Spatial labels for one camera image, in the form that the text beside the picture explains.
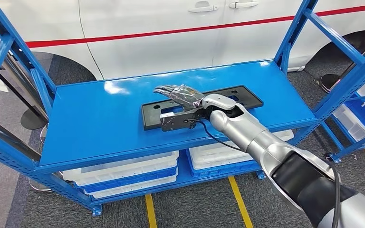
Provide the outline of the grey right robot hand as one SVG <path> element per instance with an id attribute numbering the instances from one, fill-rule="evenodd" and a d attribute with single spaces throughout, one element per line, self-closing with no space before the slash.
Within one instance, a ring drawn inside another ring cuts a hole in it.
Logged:
<path id="1" fill-rule="evenodd" d="M 204 94 L 186 85 L 159 85 L 154 88 L 153 92 L 172 99 L 185 110 L 203 108 Z"/>

